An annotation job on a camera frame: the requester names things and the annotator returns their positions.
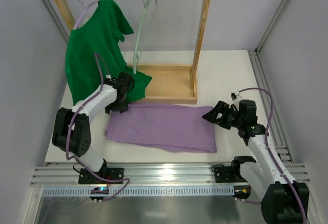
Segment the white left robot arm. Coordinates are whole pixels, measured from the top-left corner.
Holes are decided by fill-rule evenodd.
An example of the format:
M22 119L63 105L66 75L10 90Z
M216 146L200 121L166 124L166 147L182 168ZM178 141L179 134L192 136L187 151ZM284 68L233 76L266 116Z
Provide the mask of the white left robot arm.
M67 160L75 160L83 168L80 180L91 180L94 184L121 184L125 179L111 176L107 161L91 146L91 122L102 111L110 114L128 111L127 94L135 81L128 73L101 80L99 87L86 99L70 109L57 111L52 135L52 144L66 154Z

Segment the purple trousers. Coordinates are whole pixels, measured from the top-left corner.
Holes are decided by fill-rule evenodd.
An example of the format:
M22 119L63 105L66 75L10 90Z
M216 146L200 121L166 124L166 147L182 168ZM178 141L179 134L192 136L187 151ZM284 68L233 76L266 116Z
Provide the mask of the purple trousers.
M115 142L175 153L216 153L215 127L202 118L211 110L211 106L131 103L124 113L112 112L104 135Z

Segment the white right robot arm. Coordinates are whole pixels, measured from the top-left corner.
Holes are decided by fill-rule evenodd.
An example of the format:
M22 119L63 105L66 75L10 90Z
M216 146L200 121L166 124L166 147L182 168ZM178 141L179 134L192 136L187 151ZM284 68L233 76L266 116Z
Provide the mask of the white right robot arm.
M235 157L232 168L259 197L265 222L306 223L309 189L282 163L265 126L258 123L256 103L247 99L236 99L231 105L219 101L202 118L227 130L236 128L254 154L254 157Z

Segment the pale green clothes hanger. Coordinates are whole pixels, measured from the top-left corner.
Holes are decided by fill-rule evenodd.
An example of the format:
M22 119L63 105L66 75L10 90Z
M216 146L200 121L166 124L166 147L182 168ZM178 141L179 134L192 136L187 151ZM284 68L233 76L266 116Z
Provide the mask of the pale green clothes hanger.
M135 47L133 53L133 73L137 73L137 66L141 60L141 56L145 49L145 45L148 42L150 35L150 30L152 28L153 19L158 7L158 0L141 0L143 3L143 10L139 20L139 26L137 30L137 35L135 39ZM149 12L149 7L151 2L154 2L153 11L150 19L147 21L147 16Z

